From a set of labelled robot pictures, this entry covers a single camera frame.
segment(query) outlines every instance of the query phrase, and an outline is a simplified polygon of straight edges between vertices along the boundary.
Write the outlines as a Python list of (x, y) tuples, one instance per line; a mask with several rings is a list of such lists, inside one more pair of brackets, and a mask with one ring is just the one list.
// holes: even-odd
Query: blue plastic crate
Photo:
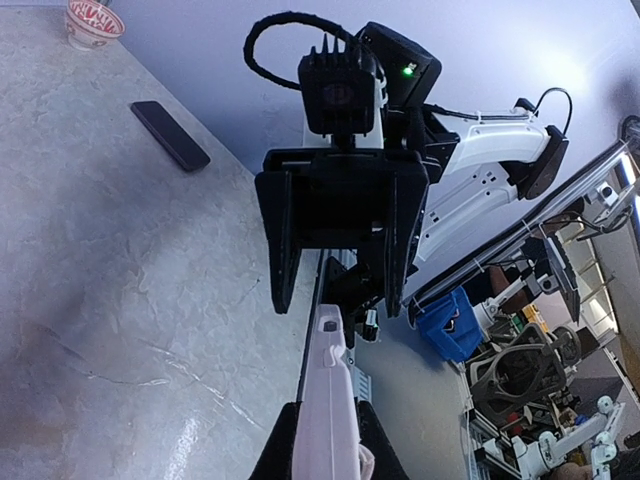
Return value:
[[(456, 312), (455, 329), (445, 332), (445, 326)], [(445, 360), (464, 362), (482, 342), (482, 331), (462, 287), (423, 308), (416, 324), (422, 338)]]

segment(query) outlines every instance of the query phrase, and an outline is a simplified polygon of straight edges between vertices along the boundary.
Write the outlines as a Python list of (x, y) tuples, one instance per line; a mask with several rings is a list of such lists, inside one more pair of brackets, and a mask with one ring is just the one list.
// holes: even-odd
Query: red and white bowl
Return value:
[(93, 0), (69, 0), (65, 23), (71, 46), (85, 51), (114, 41), (125, 30), (120, 17)]

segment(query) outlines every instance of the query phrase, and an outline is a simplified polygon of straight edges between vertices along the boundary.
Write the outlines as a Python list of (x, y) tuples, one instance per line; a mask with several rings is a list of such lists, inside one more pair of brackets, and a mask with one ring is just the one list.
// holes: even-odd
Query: patterned bowl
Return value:
[(71, 46), (84, 51), (112, 42), (125, 30), (120, 17), (94, 0), (69, 0), (65, 23)]

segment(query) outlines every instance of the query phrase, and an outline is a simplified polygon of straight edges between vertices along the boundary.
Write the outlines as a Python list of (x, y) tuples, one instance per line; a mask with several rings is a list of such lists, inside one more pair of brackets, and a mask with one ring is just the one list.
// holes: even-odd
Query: black phone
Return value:
[(158, 102), (134, 102), (131, 111), (186, 172), (206, 167), (211, 159)]

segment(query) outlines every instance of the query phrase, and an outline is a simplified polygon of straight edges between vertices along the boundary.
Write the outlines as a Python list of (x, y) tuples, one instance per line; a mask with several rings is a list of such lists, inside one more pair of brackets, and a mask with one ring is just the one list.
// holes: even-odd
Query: marble tabletop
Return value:
[[(275, 315), (253, 177), (63, 14), (0, 8), (0, 478), (244, 480), (295, 396), (314, 259)], [(137, 100), (211, 164), (182, 172)]]

